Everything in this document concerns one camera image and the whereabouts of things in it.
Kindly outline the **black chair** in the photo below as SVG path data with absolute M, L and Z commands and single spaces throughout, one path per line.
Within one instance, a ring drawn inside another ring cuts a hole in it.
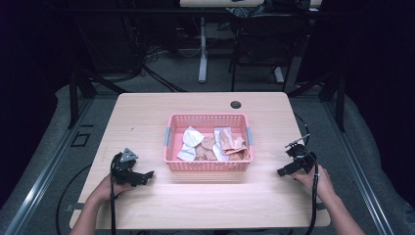
M 228 69 L 231 90 L 237 84 L 237 67 L 271 68 L 271 73 L 284 68 L 282 90 L 285 90 L 294 57 L 307 30 L 308 19 L 298 14 L 262 14 L 240 19 Z

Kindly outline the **pink plastic basket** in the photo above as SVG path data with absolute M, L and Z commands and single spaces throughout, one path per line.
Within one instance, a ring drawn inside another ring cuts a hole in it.
M 217 127 L 229 127 L 234 135 L 245 139 L 250 155 L 246 161 L 182 161 L 177 157 L 184 131 L 193 126 L 205 137 L 213 135 Z M 242 114 L 175 114 L 169 119 L 164 136 L 163 159 L 171 171 L 245 171 L 254 159 L 251 128 Z

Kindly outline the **large beige cloth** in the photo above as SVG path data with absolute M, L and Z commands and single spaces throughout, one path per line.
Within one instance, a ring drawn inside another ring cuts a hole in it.
M 219 131 L 219 143 L 222 154 L 228 156 L 230 161 L 246 161 L 249 158 L 245 139 L 234 135 L 230 128 Z

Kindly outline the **small beige cloth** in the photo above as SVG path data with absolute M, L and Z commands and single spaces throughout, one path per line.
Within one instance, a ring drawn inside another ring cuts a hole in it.
M 213 135 L 205 137 L 200 144 L 195 147 L 197 161 L 216 161 L 217 157 L 213 151 L 216 141 Z

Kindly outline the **white folded cloth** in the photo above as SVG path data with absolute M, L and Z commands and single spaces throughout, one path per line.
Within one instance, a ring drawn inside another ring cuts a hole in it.
M 202 143 L 205 139 L 205 136 L 195 129 L 193 126 L 189 126 L 183 134 L 182 137 L 182 148 L 180 152 L 177 154 L 177 157 L 186 162 L 193 161 L 197 154 L 196 154 L 196 147 Z

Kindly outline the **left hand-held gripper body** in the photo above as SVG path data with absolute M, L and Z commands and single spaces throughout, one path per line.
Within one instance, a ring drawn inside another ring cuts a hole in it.
M 113 184 L 129 183 L 135 187 L 141 182 L 141 176 L 134 172 L 132 168 L 136 164 L 138 157 L 128 148 L 116 154 L 111 163 L 111 179 Z

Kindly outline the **light background desk top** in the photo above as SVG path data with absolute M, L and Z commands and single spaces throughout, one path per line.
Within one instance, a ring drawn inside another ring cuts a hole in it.
M 264 0 L 179 0 L 181 7 L 188 8 L 226 8 L 256 7 Z

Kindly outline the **white desk leg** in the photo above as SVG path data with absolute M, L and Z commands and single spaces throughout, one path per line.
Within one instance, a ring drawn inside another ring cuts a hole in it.
M 207 81 L 208 53 L 207 53 L 207 38 L 206 38 L 206 21 L 204 18 L 201 18 L 200 39 L 201 39 L 201 59 L 200 59 L 198 81 L 200 83 L 205 83 Z

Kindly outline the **person's right hand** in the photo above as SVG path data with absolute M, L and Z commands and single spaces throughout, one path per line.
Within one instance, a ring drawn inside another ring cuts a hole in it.
M 309 190 L 313 188 L 314 177 L 317 177 L 317 196 L 322 202 L 327 202 L 336 195 L 330 175 L 320 164 L 318 167 L 314 167 L 310 173 L 295 172 L 291 174 L 291 177 L 302 183 Z

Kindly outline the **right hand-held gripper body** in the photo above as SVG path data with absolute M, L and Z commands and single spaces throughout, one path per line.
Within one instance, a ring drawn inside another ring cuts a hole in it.
M 300 169 L 303 169 L 306 173 L 310 173 L 316 164 L 316 157 L 312 152 L 309 152 L 303 144 L 300 144 L 300 141 L 306 137 L 308 137 L 308 134 L 286 145 L 286 153 L 293 159 L 292 163 L 298 163 Z

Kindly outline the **narrow white cloth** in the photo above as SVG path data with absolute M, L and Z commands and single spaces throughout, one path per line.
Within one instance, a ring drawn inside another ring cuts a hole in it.
M 225 155 L 223 152 L 223 148 L 228 142 L 229 130 L 229 127 L 217 127 L 214 130 L 215 144 L 213 145 L 212 150 L 220 162 L 227 162 L 229 160 L 229 156 Z

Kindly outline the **black metal stand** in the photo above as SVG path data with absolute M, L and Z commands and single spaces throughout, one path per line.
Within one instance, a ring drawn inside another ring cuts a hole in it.
M 68 39 L 67 47 L 69 50 L 69 57 L 72 68 L 71 77 L 69 80 L 69 129 L 71 129 L 79 120 L 78 92 L 81 92 L 85 99 L 94 99 L 97 95 L 97 91 L 92 84 L 93 81 L 104 85 L 117 94 L 126 93 L 126 90 L 104 79 L 95 71 L 83 65 L 81 62 L 82 56 L 76 52 L 76 49 L 79 49 L 79 46 L 74 44 L 73 39 Z
M 335 123 L 341 132 L 345 132 L 344 115 L 345 115 L 345 100 L 346 100 L 346 69 L 338 67 L 326 74 L 306 82 L 299 88 L 288 93 L 290 98 L 294 98 L 311 89 L 317 84 L 322 83 L 323 88 L 318 97 L 321 102 L 330 102 L 334 95 L 336 97 L 335 108 Z

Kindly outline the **person's left hand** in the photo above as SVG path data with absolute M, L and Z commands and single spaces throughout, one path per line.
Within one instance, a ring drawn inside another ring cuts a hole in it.
M 132 189 L 133 189 L 133 186 L 131 186 L 130 184 L 118 184 L 116 182 L 112 183 L 112 178 L 108 174 L 99 183 L 99 185 L 93 191 L 92 195 L 98 202 L 104 203 L 111 198 L 111 194 L 114 194 L 115 196 L 117 196 L 123 192 L 129 191 Z

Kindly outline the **metal floor rail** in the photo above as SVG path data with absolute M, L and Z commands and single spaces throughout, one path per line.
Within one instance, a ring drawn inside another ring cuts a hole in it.
M 68 235 L 69 222 L 92 165 L 99 125 L 90 116 L 95 102 L 81 103 L 68 129 L 60 105 L 18 188 L 0 211 L 0 235 Z
M 329 122 L 333 126 L 337 137 L 340 139 L 344 150 L 346 151 L 347 166 L 359 189 L 360 195 L 369 211 L 372 220 L 380 235 L 395 235 L 390 222 L 388 221 L 384 210 L 375 194 L 368 178 L 355 154 L 355 151 L 348 139 L 347 133 L 341 131 L 335 119 L 335 110 L 330 103 L 323 102 L 322 107 L 328 116 Z

